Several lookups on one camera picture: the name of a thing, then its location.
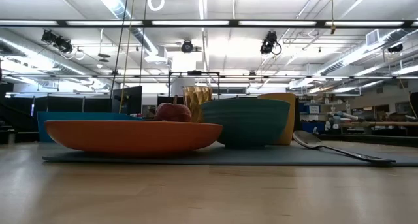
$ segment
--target ceiling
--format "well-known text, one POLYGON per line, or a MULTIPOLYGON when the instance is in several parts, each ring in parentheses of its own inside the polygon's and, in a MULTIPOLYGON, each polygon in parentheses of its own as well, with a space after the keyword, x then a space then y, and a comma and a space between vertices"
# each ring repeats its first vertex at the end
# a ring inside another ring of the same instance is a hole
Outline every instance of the ceiling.
MULTIPOLYGON (((131 8, 133 0, 128 0, 131 8)), ((135 0, 132 15, 136 19, 201 19, 199 15, 199 0, 165 0, 161 10, 152 11, 145 5, 146 0, 135 0)), ((334 18, 339 20, 416 20, 418 18, 418 0, 333 0, 334 18)), ((0 19, 36 19, 36 20, 109 20, 115 19, 101 0, 0 0, 0 19)), ((204 19, 299 19, 299 20, 329 20, 331 19, 331 0, 207 0, 203 11, 204 19)), ((40 41, 43 28, 14 27, 8 29, 13 33, 45 46, 40 41)), ((100 29, 95 28, 54 28, 54 33, 71 39, 75 47, 85 53, 81 60, 75 58, 71 61, 91 69, 99 74, 109 74, 118 66, 122 70, 136 70, 139 73, 140 65, 144 74, 167 73, 167 65, 156 65, 142 59, 141 45, 131 36, 129 40, 127 29, 104 29, 102 53, 111 55, 104 67, 97 68, 99 45, 101 43, 100 29), (121 40, 121 53, 118 63, 116 57, 118 44, 121 40)), ((207 28, 206 55, 208 70, 220 71, 225 74, 248 74, 257 71, 257 74, 306 74, 310 65, 322 65, 343 52, 364 42, 365 34, 372 29, 337 29, 330 34, 330 29, 274 29, 281 37, 283 52, 273 59, 264 62, 266 56, 260 54, 261 41, 265 38, 268 28, 207 28)), ((149 28, 145 34, 156 45, 166 47, 168 56, 180 54, 178 43, 184 39, 191 39, 195 46, 203 46, 202 31, 200 28, 149 28)), ((408 37, 404 43, 405 50, 414 50, 418 42, 416 36, 408 37)), ((56 52, 52 47, 47 49, 56 52)), ((385 58, 395 58, 400 53, 385 54, 385 58)), ((354 63, 362 69, 373 67, 383 62, 382 51, 375 52, 354 63)), ((197 68, 203 69, 201 52, 195 54, 197 68)), ((144 82, 155 82, 155 79, 145 78, 144 82)), ((290 79, 272 80, 272 82, 289 82, 290 79)))

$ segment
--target teal partition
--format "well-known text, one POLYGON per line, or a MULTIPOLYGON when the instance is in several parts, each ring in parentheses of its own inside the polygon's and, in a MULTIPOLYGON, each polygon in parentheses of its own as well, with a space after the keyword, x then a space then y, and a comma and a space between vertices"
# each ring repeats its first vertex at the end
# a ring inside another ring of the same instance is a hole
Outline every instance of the teal partition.
POLYGON ((38 112, 39 140, 54 142, 45 129, 48 120, 142 120, 126 114, 106 112, 38 112))

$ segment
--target blue mat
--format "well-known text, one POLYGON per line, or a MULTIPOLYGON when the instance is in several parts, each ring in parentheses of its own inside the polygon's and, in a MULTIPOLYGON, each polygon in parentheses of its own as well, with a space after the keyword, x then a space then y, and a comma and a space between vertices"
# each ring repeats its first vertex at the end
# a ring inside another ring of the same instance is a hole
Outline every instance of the blue mat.
MULTIPOLYGON (((418 158, 366 150, 357 153, 394 159, 389 166, 418 167, 418 158)), ((302 146, 267 146, 260 150, 231 150, 221 144, 164 159, 113 157, 74 150, 44 156, 48 162, 140 163, 163 165, 291 165, 291 166, 378 166, 327 149, 309 150, 302 146)))

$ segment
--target security camera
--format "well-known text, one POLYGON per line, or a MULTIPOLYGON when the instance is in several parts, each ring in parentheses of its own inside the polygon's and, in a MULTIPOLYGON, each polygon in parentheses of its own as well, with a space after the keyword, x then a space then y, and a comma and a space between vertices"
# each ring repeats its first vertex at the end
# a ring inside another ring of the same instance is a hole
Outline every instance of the security camera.
POLYGON ((182 52, 183 53, 191 53, 193 51, 193 44, 191 40, 185 40, 182 44, 182 52))

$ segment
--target teal bowl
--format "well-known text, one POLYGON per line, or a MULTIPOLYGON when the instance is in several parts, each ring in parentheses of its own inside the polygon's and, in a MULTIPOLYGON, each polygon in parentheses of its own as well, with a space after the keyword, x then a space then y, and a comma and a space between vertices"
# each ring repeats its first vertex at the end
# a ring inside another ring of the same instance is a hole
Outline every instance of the teal bowl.
POLYGON ((286 127, 290 104, 270 99, 222 99, 202 103, 203 121, 223 126, 218 142, 227 148, 274 144, 286 127))

